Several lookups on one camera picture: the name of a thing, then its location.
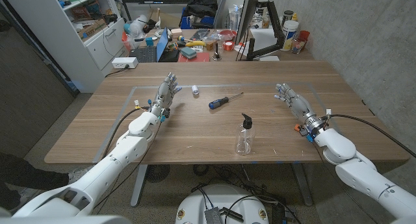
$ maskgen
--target monitor stand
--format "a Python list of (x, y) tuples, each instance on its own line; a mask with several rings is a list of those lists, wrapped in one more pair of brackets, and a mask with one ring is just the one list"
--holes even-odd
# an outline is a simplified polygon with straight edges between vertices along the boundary
[(276, 7), (274, 6), (274, 2), (266, 1), (266, 2), (257, 3), (257, 7), (266, 7), (266, 6), (267, 6), (268, 14), (270, 16), (270, 22), (272, 22), (274, 37), (277, 38), (278, 40), (275, 45), (271, 45), (266, 48), (262, 48), (257, 51), (254, 51), (255, 39), (250, 38), (250, 44), (248, 46), (248, 53), (247, 53), (247, 58), (246, 58), (247, 61), (252, 61), (253, 58), (257, 58), (261, 55), (266, 55), (268, 53), (277, 51), (283, 48), (283, 44), (285, 43), (285, 35), (281, 29), (279, 16), (276, 11)]

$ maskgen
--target bottle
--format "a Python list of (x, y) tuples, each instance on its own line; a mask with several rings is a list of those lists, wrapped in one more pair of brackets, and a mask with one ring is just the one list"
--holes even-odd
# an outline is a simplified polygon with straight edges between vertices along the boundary
[(293, 20), (287, 20), (283, 26), (283, 33), (285, 35), (285, 43), (283, 44), (283, 48), (280, 49), (281, 51), (289, 51), (292, 47), (292, 40), (294, 35), (296, 34), (296, 30), (299, 27), (299, 22)]
[(234, 11), (229, 13), (229, 28), (231, 30), (237, 31), (239, 29), (239, 6), (234, 5)]
[(291, 10), (285, 10), (283, 13), (283, 18), (281, 20), (281, 26), (285, 26), (285, 22), (287, 20), (291, 20), (292, 19), (292, 15), (293, 15), (293, 11)]
[(268, 12), (265, 14), (263, 13), (263, 21), (262, 21), (262, 29), (268, 29), (268, 26), (270, 25), (270, 18), (268, 16)]
[(298, 21), (298, 14), (293, 13), (292, 19), (293, 21)]
[(247, 155), (253, 145), (255, 130), (251, 117), (244, 113), (242, 113), (242, 115), (245, 120), (242, 122), (242, 125), (237, 127), (237, 143), (235, 152), (240, 155)]

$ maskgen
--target white robotic arm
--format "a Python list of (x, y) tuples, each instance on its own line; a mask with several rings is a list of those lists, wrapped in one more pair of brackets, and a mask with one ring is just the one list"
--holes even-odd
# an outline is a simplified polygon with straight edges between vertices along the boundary
[(129, 130), (116, 142), (116, 147), (77, 182), (44, 192), (19, 209), (12, 218), (86, 216), (120, 172), (142, 156), (156, 132), (169, 116), (176, 88), (176, 77), (169, 74), (160, 85), (148, 112), (133, 120)]
[(379, 202), (397, 219), (416, 216), (416, 197), (377, 172), (376, 166), (356, 146), (334, 129), (326, 129), (310, 104), (287, 84), (277, 84), (280, 99), (304, 125), (304, 135), (324, 148), (325, 159), (336, 165), (338, 177), (350, 187)]

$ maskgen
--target spray bottle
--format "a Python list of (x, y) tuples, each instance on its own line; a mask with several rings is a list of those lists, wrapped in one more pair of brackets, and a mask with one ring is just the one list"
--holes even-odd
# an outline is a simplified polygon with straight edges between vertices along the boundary
[(245, 120), (237, 127), (237, 143), (235, 151), (240, 155), (247, 155), (253, 145), (255, 130), (251, 117), (242, 113)]
[(229, 28), (237, 31), (239, 29), (240, 14), (239, 6), (234, 5), (234, 11), (229, 13)]

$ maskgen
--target shelf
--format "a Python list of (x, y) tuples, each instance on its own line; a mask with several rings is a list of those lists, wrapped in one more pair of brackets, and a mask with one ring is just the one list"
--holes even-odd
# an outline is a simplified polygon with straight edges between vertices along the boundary
[(62, 9), (63, 10), (68, 10), (68, 9), (71, 9), (75, 6), (80, 5), (81, 3), (85, 3), (86, 1), (88, 1), (88, 0), (77, 0), (77, 1), (71, 2), (71, 5), (64, 6), (64, 8), (62, 8)]

